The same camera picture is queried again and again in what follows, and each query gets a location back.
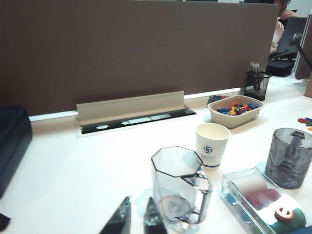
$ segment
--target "white desk surface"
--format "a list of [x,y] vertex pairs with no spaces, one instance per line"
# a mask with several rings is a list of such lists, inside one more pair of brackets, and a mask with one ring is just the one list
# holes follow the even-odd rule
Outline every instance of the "white desk surface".
[[[221,166],[208,172],[214,191],[207,218],[188,234],[245,233],[217,194],[222,175],[265,162],[273,132],[296,128],[312,134],[300,117],[312,117],[305,86],[289,78],[270,79],[258,117],[231,130]],[[12,218],[5,234],[98,234],[120,202],[132,196],[132,234],[143,233],[143,214],[151,195],[151,156],[168,146],[195,150],[195,128],[211,122],[208,98],[185,100],[197,115],[162,120],[77,137],[77,116],[32,122],[33,140],[1,199]],[[301,188],[286,190],[312,214],[312,169]],[[168,228],[169,234],[175,234]]]

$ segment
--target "person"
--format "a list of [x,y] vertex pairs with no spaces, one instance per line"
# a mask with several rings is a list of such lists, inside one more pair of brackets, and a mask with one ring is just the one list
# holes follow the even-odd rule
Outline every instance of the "person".
[[270,52],[276,51],[278,42],[281,39],[284,32],[284,25],[279,21],[279,19],[286,20],[289,17],[299,17],[294,11],[286,10],[287,5],[290,2],[291,0],[261,0],[261,3],[270,3],[277,5],[279,10]]

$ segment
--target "mesh pen holder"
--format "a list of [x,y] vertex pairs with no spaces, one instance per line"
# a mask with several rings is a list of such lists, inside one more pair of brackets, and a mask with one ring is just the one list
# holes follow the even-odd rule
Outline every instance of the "mesh pen holder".
[[264,101],[270,77],[271,75],[266,72],[247,72],[244,95]]

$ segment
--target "cup logo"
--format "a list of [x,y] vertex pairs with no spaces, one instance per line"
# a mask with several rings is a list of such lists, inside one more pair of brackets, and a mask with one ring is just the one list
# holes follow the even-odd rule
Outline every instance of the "cup logo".
[[204,146],[204,152],[207,154],[211,154],[213,152],[213,148],[209,145]]

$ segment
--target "plastic tray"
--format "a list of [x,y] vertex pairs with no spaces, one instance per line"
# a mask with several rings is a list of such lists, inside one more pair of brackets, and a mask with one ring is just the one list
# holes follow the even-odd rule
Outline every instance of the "plastic tray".
[[[257,168],[224,175],[219,195],[249,234],[296,233],[312,224],[310,214]],[[279,215],[280,208],[292,217]]]
[[[230,107],[235,102],[238,102],[238,104],[243,104],[243,105],[246,105],[249,102],[252,102],[253,105],[258,106],[258,108],[245,112],[238,116],[225,115],[217,111],[218,108]],[[244,123],[247,123],[253,120],[259,114],[259,111],[262,107],[264,107],[263,102],[257,99],[254,99],[252,97],[247,97],[243,95],[227,97],[225,99],[208,104],[208,108],[210,109],[210,113],[211,113],[212,122],[221,124],[227,128],[235,128],[239,125],[242,125]]]

